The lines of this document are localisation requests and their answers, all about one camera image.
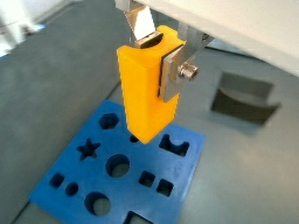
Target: black object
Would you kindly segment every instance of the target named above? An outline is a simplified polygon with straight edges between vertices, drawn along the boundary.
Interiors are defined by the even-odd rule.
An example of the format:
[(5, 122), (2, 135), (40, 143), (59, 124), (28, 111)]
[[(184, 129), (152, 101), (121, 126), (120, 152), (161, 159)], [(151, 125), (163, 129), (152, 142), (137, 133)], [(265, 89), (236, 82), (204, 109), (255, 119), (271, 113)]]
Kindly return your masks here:
[(272, 88), (273, 84), (268, 82), (224, 73), (211, 110), (264, 124), (281, 106), (280, 103), (267, 103)]

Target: yellow block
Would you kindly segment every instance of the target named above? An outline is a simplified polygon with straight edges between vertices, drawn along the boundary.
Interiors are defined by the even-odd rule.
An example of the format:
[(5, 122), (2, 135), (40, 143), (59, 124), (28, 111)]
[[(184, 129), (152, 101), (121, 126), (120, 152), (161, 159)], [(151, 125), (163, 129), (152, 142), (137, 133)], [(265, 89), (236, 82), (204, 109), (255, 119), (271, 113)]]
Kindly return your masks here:
[(117, 64), (125, 104), (127, 127), (136, 138), (147, 144), (173, 120), (179, 95), (168, 102), (157, 98), (161, 57), (183, 41), (177, 32), (167, 26), (156, 29), (163, 33), (161, 42), (145, 49), (121, 46)]

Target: screw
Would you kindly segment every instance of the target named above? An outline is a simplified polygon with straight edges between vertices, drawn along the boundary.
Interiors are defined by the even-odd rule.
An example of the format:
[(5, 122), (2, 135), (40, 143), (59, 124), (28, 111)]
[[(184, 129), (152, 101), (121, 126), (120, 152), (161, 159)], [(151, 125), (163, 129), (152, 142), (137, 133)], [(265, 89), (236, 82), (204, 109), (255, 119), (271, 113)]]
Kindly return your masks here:
[(179, 77), (188, 81), (193, 81), (199, 73), (199, 68), (189, 62), (184, 62), (179, 68)]

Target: gray table surface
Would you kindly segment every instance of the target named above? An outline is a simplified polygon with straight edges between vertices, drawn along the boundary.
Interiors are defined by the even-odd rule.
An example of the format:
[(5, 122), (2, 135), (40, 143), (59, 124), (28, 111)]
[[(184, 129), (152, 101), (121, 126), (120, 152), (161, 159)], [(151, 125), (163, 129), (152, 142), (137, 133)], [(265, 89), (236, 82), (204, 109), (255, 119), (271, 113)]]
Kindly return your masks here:
[[(1, 224), (59, 223), (27, 204), (29, 192), (100, 102), (123, 102), (115, 51), (129, 32), (112, 2), (75, 5), (0, 60)], [(196, 63), (173, 122), (207, 141), (179, 223), (299, 223), (299, 79), (213, 50)], [(283, 107), (264, 127), (211, 112), (223, 71), (275, 84)]]

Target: blue shape sorter board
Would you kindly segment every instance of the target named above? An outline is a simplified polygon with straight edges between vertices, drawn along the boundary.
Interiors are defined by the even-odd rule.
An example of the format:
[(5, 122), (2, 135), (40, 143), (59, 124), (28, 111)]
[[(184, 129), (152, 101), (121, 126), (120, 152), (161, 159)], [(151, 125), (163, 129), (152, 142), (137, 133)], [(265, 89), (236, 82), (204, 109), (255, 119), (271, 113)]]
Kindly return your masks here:
[(127, 130), (124, 109), (104, 101), (31, 194), (68, 224), (172, 224), (204, 136), (169, 124), (148, 144)]

